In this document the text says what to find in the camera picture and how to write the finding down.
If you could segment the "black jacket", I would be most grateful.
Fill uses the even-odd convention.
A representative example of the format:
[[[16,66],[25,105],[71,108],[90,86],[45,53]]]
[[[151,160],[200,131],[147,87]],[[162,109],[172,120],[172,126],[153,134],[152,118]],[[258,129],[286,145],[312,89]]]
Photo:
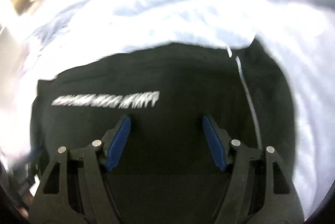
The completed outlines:
[[[131,132],[107,171],[102,137],[124,115]],[[224,171],[204,115],[231,137]],[[304,221],[290,89],[257,40],[232,52],[171,43],[41,80],[30,135],[40,179],[30,223]]]

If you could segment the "grey floral duvet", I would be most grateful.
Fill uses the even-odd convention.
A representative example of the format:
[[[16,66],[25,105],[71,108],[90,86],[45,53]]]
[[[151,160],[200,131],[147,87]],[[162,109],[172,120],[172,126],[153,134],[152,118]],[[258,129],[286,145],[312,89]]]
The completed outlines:
[[[1,0],[1,223],[30,223],[40,185],[31,147],[41,80],[171,43],[227,52],[257,40],[288,83],[292,183],[304,221],[334,194],[334,0]]]

